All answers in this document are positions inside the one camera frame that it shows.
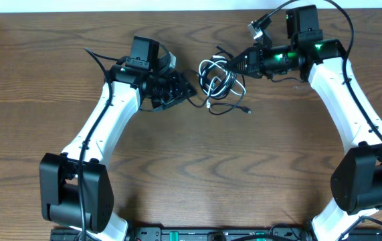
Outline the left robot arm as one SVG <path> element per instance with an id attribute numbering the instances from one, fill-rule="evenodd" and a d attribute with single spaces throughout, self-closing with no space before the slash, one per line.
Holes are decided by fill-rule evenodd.
<path id="1" fill-rule="evenodd" d="M 41 215 L 76 230 L 75 240 L 125 240 L 128 222 L 114 211 L 108 176 L 113 150 L 144 100 L 158 112 L 196 94 L 176 71 L 176 57 L 156 40 L 136 36 L 130 54 L 112 61 L 110 69 L 100 68 L 102 93 L 80 132 L 39 164 Z"/>

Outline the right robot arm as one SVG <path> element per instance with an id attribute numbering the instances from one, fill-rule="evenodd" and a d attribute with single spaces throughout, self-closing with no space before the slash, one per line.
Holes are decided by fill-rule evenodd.
<path id="1" fill-rule="evenodd" d="M 301 231 L 301 240 L 350 240 L 355 227 L 382 210 L 382 120 L 371 106 L 349 60 L 350 48 L 326 39 L 314 5 L 286 11 L 290 44 L 275 47 L 267 33 L 270 14 L 249 24 L 254 45 L 226 68 L 252 78 L 297 71 L 326 106 L 345 156 L 330 179 L 332 199 Z"/>

